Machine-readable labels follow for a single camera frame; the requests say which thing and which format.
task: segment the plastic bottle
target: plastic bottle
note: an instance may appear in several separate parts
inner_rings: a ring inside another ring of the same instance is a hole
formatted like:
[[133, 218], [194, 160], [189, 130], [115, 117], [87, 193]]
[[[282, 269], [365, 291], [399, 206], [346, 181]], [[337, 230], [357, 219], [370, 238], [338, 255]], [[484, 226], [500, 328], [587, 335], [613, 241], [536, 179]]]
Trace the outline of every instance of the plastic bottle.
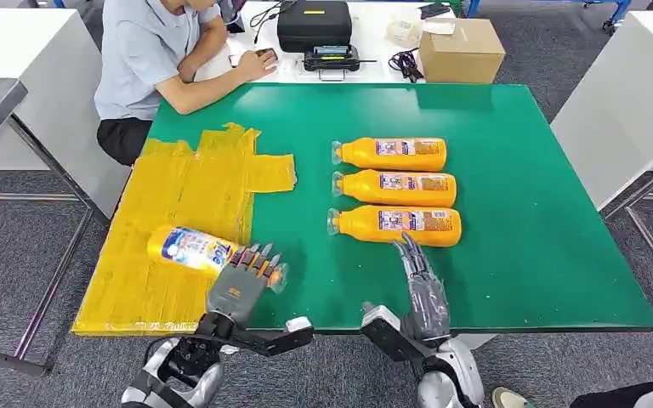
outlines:
[[332, 142], [332, 163], [351, 163], [360, 168], [439, 172], [446, 162], [442, 139], [372, 139], [351, 143]]
[[[163, 225], [151, 234], [146, 251], [153, 259], [200, 269], [216, 280], [239, 248], [234, 242], [195, 229]], [[268, 286], [276, 293], [280, 293], [287, 283], [288, 266], [280, 263], [271, 273]]]
[[444, 173], [387, 173], [362, 170], [332, 175], [332, 193], [359, 201], [396, 206], [451, 207], [457, 198], [457, 181]]
[[362, 206], [346, 212], [331, 208], [326, 226], [330, 235], [373, 242], [401, 241], [401, 231], [408, 231], [414, 241], [428, 247], [451, 247], [462, 236], [459, 212], [451, 208]]

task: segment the cardboard box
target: cardboard box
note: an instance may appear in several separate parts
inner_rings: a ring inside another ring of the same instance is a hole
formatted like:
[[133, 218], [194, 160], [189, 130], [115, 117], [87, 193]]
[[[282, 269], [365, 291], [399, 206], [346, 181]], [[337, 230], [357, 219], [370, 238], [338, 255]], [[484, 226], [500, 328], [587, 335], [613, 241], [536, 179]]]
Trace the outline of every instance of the cardboard box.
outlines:
[[491, 83], [504, 48], [489, 20], [454, 19], [451, 35], [424, 32], [419, 56], [427, 82]]

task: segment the green table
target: green table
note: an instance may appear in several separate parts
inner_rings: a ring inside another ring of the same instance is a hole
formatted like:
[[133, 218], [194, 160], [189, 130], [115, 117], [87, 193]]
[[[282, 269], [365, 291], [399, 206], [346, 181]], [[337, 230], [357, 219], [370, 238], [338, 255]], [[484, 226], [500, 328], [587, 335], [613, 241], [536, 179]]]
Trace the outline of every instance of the green table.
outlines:
[[428, 248], [455, 332], [649, 330], [653, 310], [525, 86], [248, 84], [188, 116], [169, 105], [150, 138], [186, 138], [226, 122], [262, 130], [260, 154], [293, 153], [298, 182], [256, 196], [253, 242], [274, 242], [292, 266], [250, 321], [280, 328], [306, 315], [323, 331], [358, 328], [361, 303], [408, 310], [404, 272], [388, 244], [327, 234], [333, 140], [441, 137], [457, 178], [463, 238]]

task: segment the man's arm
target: man's arm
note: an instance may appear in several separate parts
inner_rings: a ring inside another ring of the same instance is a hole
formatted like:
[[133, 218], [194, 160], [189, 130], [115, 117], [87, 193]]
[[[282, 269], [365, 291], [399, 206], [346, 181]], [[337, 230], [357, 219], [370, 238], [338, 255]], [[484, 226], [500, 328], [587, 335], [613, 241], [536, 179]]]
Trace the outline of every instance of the man's arm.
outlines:
[[226, 44], [226, 25], [217, 15], [213, 19], [202, 24], [202, 36], [196, 42], [196, 46], [179, 63], [179, 77], [184, 82], [194, 80], [196, 71], [206, 64]]
[[188, 115], [210, 105], [244, 82], [259, 79], [276, 69], [276, 56], [272, 52], [258, 57], [253, 51], [246, 51], [239, 59], [239, 65], [222, 76], [206, 81], [184, 82], [180, 75], [159, 82], [156, 90], [180, 115]]

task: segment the light blue shirt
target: light blue shirt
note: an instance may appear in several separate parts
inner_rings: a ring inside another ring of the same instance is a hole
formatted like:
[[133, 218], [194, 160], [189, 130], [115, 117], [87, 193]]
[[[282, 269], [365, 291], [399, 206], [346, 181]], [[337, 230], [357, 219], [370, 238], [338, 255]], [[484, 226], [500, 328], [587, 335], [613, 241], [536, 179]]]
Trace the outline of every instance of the light blue shirt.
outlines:
[[177, 76], [177, 66], [202, 33], [201, 23], [219, 15], [184, 6], [174, 15], [160, 0], [106, 0], [101, 47], [101, 83], [94, 102], [101, 119], [154, 118], [162, 96], [159, 82]]

